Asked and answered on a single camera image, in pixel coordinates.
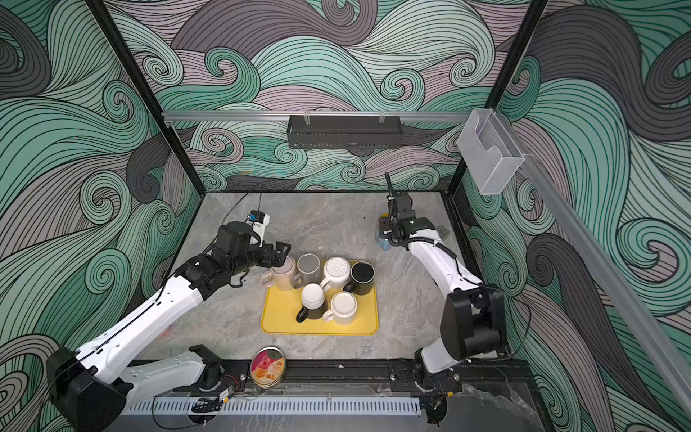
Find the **wave pattern wallpaper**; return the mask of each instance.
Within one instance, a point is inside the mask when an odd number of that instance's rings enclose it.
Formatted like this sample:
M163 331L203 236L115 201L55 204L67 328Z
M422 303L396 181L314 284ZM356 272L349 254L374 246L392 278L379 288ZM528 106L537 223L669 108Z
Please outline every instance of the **wave pattern wallpaper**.
M58 431L44 368L153 294L199 195L84 0L0 1L0 429Z
M504 94L563 198L691 360L691 1L588 0L543 17ZM689 431L691 422L530 180L463 179L484 277L530 303L529 360L559 431ZM509 341L527 309L507 301Z
M106 0L164 110L470 111L529 0ZM559 0L564 8L579 0ZM413 122L404 148L289 149L287 122L181 122L210 190L445 189L462 124Z

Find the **printed label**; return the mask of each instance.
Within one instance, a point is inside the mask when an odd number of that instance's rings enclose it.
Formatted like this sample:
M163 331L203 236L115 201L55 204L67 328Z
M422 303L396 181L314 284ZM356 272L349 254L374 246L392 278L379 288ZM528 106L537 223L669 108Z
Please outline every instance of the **printed label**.
M270 348L257 354L249 370L254 382L259 386L269 386L283 374L284 368L285 359L281 352Z

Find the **gray marble table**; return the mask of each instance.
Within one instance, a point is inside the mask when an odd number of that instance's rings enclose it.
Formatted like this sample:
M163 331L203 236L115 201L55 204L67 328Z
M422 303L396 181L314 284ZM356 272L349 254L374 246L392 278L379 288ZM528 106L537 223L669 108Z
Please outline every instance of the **gray marble table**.
M177 267L213 240L219 223L242 194L207 194L184 241ZM411 194L417 215L451 231L438 193ZM248 195L228 220L244 220L257 208L259 194ZM139 359L162 359L204 344L227 359L252 358L277 346L293 359L372 359L413 356L439 337L444 298L422 264L402 247L385 252L375 242L375 227L386 213L384 193L263 194L261 210L271 216L265 240L291 243L290 254L314 252L320 258L365 259L377 269L379 330L373 336L269 335L260 322L266 289L264 271L252 269L242 288L226 286L179 318L149 344ZM453 233L445 243L459 252Z

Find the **clear plastic box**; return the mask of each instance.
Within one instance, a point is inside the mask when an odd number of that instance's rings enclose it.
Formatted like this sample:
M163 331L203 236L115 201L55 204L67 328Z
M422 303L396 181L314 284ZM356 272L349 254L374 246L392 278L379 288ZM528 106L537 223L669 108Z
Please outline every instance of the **clear plastic box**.
M498 195L523 163L518 137L507 117L474 109L458 137L458 149L482 195Z

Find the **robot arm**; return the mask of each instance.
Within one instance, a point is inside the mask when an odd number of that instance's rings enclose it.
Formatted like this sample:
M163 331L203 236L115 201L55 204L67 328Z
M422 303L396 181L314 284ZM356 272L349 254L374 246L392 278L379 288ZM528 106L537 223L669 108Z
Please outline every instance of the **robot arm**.
M482 280L444 244L435 226L427 218L415 217L413 200L393 190L388 173L386 182L389 212L379 221L380 236L410 250L446 297L439 339L416 353L419 363L426 372L437 373L505 344L503 294L484 288Z
M280 267L290 251L263 241L269 216L252 212L247 222L218 229L211 254L178 268L163 288L113 327L75 352L60 348L47 362L51 402L80 431L105 429L128 406L171 388L211 388L220 377L219 358L204 346L177 357L127 367L146 345L188 310L207 300L231 278L251 267Z

